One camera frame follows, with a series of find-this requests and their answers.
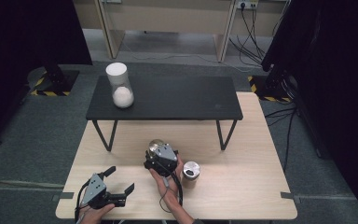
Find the human hand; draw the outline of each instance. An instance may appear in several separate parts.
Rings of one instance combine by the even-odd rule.
[[[177,155],[177,158],[178,158],[178,165],[174,172],[176,173],[180,181],[184,164],[179,155]],[[179,224],[193,223],[194,218],[187,213],[187,211],[179,204],[177,200],[179,189],[176,183],[174,182],[173,178],[171,176],[168,176],[167,178],[163,177],[153,169],[149,169],[149,172],[156,180],[159,195],[161,195],[161,198],[164,200],[168,209],[170,209],[170,211],[172,212],[173,216],[176,218],[178,223]],[[168,180],[168,187],[164,183],[164,178]]]
[[[178,159],[178,164],[177,164],[177,167],[176,167],[174,173],[176,174],[176,176],[179,178],[179,181],[180,181],[184,164],[183,164],[183,161],[182,161],[181,157],[179,156],[179,154],[176,157]],[[179,204],[177,201],[178,187],[177,187],[176,183],[174,182],[174,180],[171,176],[168,176],[168,177],[161,176],[153,168],[149,169],[149,172],[153,176],[153,178],[156,180],[159,195],[163,198],[164,202],[167,204],[168,208],[171,210],[171,207],[173,205]],[[168,185],[169,185],[168,187],[164,183],[164,178],[166,178],[168,180]]]
[[[103,219],[103,216],[115,207],[113,203],[107,204],[100,209],[93,209],[90,206],[86,206],[80,209],[79,221],[81,224],[99,224]]]

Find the gray carpet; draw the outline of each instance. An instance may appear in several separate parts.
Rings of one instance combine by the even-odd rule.
[[[86,112],[98,76],[108,63],[63,65],[79,70],[69,94],[63,97],[29,95],[1,133],[0,223],[73,223],[55,217],[55,195],[61,192],[86,127]],[[237,91],[250,91],[248,76],[266,75],[260,69],[241,73],[231,67],[127,63],[130,76],[229,76]],[[43,69],[29,75],[31,86]],[[294,106],[260,102],[267,115]],[[276,119],[267,119],[272,123]],[[270,126],[278,155],[284,163],[289,118]],[[333,161],[316,156],[301,117],[291,127],[286,178],[295,194],[298,217],[274,223],[358,223],[358,202]],[[13,181],[22,181],[15,185]],[[159,223],[159,222],[125,222]],[[267,220],[232,223],[269,223]]]

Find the clear plastic cylinder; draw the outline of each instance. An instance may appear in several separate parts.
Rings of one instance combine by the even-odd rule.
[[[133,104],[133,93],[124,63],[111,63],[106,67],[106,74],[112,87],[113,103],[120,108]]]

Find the forearm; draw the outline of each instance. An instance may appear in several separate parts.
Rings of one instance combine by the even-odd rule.
[[[194,218],[191,217],[187,211],[176,201],[171,199],[165,199],[165,204],[167,204],[168,209],[172,212],[175,219],[179,224],[192,224],[194,222]]]

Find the black table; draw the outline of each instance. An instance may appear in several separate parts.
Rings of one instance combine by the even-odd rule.
[[[241,107],[230,77],[130,77],[134,102],[127,108],[113,104],[106,76],[99,77],[86,115],[111,151],[119,120],[216,120],[220,147],[225,150],[238,120]],[[219,120],[233,120],[223,141]],[[98,120],[114,120],[109,144]]]

